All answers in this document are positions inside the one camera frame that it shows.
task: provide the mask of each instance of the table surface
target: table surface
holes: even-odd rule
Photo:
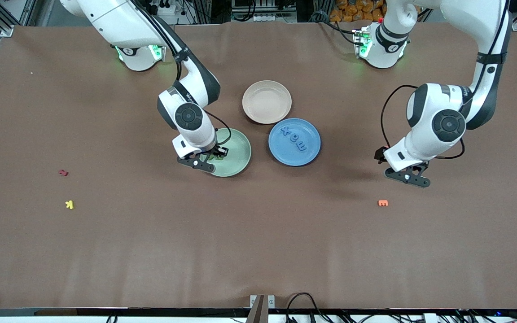
[[[92,27],[2,39],[0,307],[237,307],[261,293],[283,306],[295,292],[321,307],[517,307],[517,33],[494,118],[421,189],[373,160],[380,110],[401,84],[470,84],[477,47],[461,31],[417,24],[405,57],[377,70],[324,25],[176,30],[222,84],[207,109],[252,143],[234,178],[176,163],[156,109],[174,63],[130,71]],[[305,167],[278,163],[272,126],[244,115],[265,79],[320,132]],[[410,93],[386,111],[392,141],[409,131]]]

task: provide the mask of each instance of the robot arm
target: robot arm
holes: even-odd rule
[[[203,108],[218,99],[221,86],[173,29],[132,0],[61,0],[61,4],[74,15],[87,17],[132,70],[145,70],[160,59],[150,50],[152,45],[171,48],[179,72],[174,84],[158,95],[158,112],[180,133],[173,139],[178,162],[213,172],[214,166],[200,160],[200,154],[226,156],[228,149],[217,144],[215,129]],[[179,64],[188,71],[180,80]]]
[[[440,8],[449,23],[471,35],[478,44],[472,84],[466,87],[427,83],[418,87],[406,107],[412,130],[396,145],[377,152],[377,159],[392,167],[386,170],[386,176],[424,187],[429,180],[421,174],[428,162],[460,141],[466,129],[476,129],[493,116],[511,18],[507,0],[390,0],[388,4],[383,23],[372,29],[376,43],[366,48],[370,64],[389,67],[402,56],[408,26],[414,25],[408,19],[415,22],[414,4]],[[390,45],[396,41],[398,47]]]

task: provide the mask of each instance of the white plate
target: white plate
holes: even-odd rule
[[[258,123],[279,122],[289,114],[293,99],[279,82],[264,80],[249,86],[242,96],[242,108]]]

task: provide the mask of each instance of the blue plate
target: blue plate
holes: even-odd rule
[[[320,151],[320,135],[308,121],[290,118],[277,123],[268,137],[268,146],[275,158],[289,166],[303,166]]]

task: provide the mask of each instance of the green plate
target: green plate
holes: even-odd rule
[[[232,132],[230,139],[224,145],[221,145],[221,147],[228,148],[226,157],[218,159],[215,156],[211,156],[207,161],[207,163],[215,166],[215,171],[213,172],[215,176],[234,176],[242,172],[250,161],[251,149],[249,140],[242,132],[232,128],[230,130]],[[228,129],[224,127],[217,130],[217,141],[219,143],[227,139],[227,137]]]

